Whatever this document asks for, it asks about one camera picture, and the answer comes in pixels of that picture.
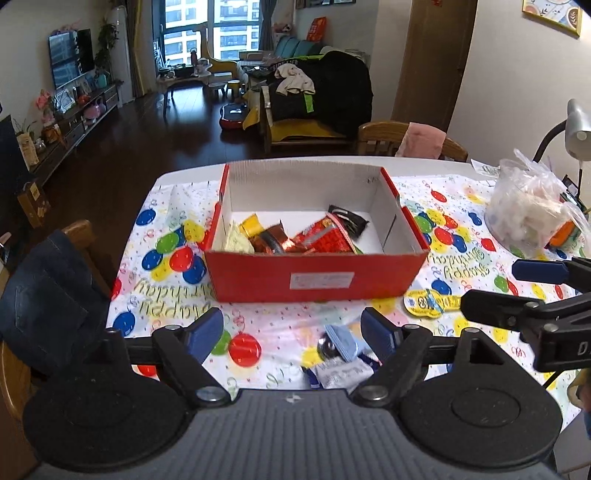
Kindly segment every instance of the lamp head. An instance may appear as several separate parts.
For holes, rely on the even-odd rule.
[[[570,99],[564,130],[564,146],[571,157],[579,161],[591,160],[591,119],[577,100]]]

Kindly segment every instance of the desk lamp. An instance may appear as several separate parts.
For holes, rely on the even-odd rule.
[[[581,194],[581,182],[583,180],[583,162],[591,160],[591,119],[587,112],[574,98],[569,100],[567,106],[567,119],[550,130],[535,153],[534,161],[539,162],[549,143],[559,133],[564,132],[564,146],[571,157],[579,161],[579,191],[577,200]]]

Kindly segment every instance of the yellow snack package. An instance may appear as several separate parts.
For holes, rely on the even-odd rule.
[[[253,236],[257,236],[261,233],[265,228],[261,225],[256,216],[256,213],[253,213],[250,217],[244,220],[240,224],[240,231],[246,235],[246,238],[251,238]]]
[[[404,306],[415,317],[439,318],[444,312],[460,309],[461,297],[441,295],[438,291],[409,290],[404,294]]]

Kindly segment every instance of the cushion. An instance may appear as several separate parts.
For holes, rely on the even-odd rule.
[[[281,52],[285,48],[285,44],[291,37],[289,35],[284,35],[279,39],[277,42],[277,46],[275,47],[275,57],[281,57]]]
[[[314,42],[310,40],[301,40],[295,49],[294,57],[304,57],[310,54],[310,49],[314,46]]]
[[[283,48],[283,51],[281,52],[281,58],[282,59],[290,59],[294,56],[294,52],[296,51],[296,48],[298,46],[298,43],[300,42],[300,40],[298,40],[295,37],[290,37],[287,42],[285,42],[285,47]]]

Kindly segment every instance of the picture frame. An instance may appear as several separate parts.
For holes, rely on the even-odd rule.
[[[523,0],[521,11],[577,38],[581,35],[583,9],[575,0]]]
[[[76,104],[76,101],[67,88],[64,88],[62,91],[56,93],[56,102],[61,113],[66,113]]]

